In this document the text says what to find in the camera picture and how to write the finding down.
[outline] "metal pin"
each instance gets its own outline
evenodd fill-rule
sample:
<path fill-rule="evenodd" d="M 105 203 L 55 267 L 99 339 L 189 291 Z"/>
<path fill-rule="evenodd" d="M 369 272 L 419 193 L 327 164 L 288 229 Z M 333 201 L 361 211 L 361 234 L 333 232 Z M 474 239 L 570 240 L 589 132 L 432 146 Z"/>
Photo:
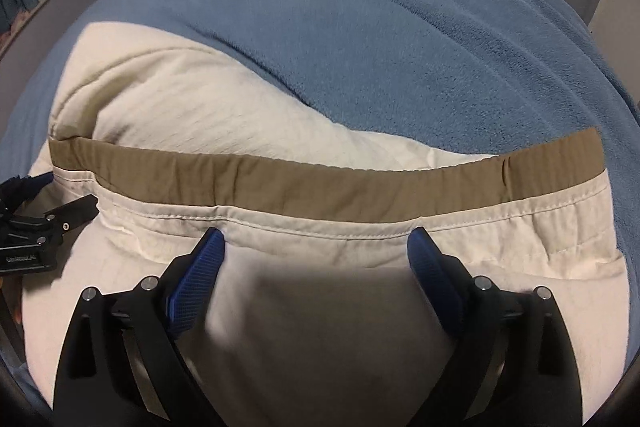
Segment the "metal pin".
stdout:
<path fill-rule="evenodd" d="M 85 301 L 90 301 L 97 295 L 97 291 L 93 286 L 89 286 L 89 288 L 85 288 L 82 292 L 82 299 Z"/>
<path fill-rule="evenodd" d="M 149 277 L 145 277 L 140 283 L 140 287 L 143 290 L 149 291 L 158 286 L 158 277 L 150 275 Z"/>
<path fill-rule="evenodd" d="M 553 297 L 553 293 L 551 293 L 551 290 L 549 288 L 547 288 L 546 286 L 540 286 L 540 287 L 536 288 L 536 294 L 543 301 L 548 301 L 551 297 Z"/>
<path fill-rule="evenodd" d="M 474 277 L 474 284 L 476 288 L 480 288 L 481 290 L 488 290 L 494 284 L 491 282 L 489 277 L 485 277 L 484 275 L 479 275 L 478 277 Z"/>

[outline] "bed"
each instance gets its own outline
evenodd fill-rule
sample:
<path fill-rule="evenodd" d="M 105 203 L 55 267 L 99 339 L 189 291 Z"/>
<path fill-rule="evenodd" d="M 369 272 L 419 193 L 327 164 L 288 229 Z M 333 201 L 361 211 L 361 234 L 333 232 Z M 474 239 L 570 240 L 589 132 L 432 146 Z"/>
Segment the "bed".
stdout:
<path fill-rule="evenodd" d="M 640 115 L 562 0 L 99 0 L 20 97 L 0 178 L 30 170 L 67 59 L 95 22 L 204 44 L 333 123 L 452 153 L 509 153 L 595 127 L 629 279 L 627 364 L 638 351 Z"/>

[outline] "brown fabric strip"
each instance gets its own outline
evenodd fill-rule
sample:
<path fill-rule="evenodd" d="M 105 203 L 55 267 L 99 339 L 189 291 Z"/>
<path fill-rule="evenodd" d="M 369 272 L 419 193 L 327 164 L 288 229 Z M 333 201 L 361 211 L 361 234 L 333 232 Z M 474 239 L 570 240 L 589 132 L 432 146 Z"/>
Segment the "brown fabric strip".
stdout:
<path fill-rule="evenodd" d="M 86 138 L 49 142 L 53 165 L 91 171 L 147 203 L 229 205 L 281 216 L 394 223 L 550 194 L 604 171 L 595 129 L 469 164 L 365 171 L 258 156 L 184 154 Z"/>

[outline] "blue gripper pad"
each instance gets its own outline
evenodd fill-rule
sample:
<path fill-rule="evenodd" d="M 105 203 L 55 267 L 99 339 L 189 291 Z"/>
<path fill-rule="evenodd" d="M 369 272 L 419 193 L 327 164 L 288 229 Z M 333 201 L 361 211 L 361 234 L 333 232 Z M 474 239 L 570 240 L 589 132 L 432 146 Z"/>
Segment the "blue gripper pad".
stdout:
<path fill-rule="evenodd" d="M 439 256 L 442 252 L 425 229 L 415 229 L 406 243 L 409 266 L 418 284 L 431 302 L 442 328 L 459 337 L 463 330 L 465 307 L 449 276 L 442 269 Z"/>
<path fill-rule="evenodd" d="M 207 305 L 210 290 L 225 260 L 225 237 L 218 229 L 209 229 L 193 253 L 194 259 L 166 302 L 167 332 L 177 339 L 193 328 Z"/>

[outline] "fleece blanket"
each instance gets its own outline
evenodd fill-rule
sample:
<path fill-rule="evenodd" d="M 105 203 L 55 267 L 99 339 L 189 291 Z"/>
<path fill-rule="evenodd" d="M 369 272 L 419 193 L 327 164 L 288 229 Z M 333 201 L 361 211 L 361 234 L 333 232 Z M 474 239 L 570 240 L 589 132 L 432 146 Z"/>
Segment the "fleece blanket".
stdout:
<path fill-rule="evenodd" d="M 100 23 L 66 64 L 31 173 L 51 169 L 30 212 L 92 193 L 100 214 L 55 272 L 24 280 L 28 364 L 49 403 L 82 289 L 161 275 L 209 227 L 225 260 L 178 345 L 230 427 L 406 425 L 455 344 L 408 264 L 424 255 L 417 227 L 472 275 L 551 288 L 585 420 L 622 375 L 628 276 L 594 129 L 502 156 L 447 152 L 350 130 L 208 46 Z"/>
<path fill-rule="evenodd" d="M 354 130 L 458 153 L 506 153 L 596 126 L 640 345 L 638 113 L 562 0 L 99 0 L 32 78 L 0 144 L 0 177 L 26 173 L 56 86 L 90 22 L 170 31 L 222 50 Z"/>

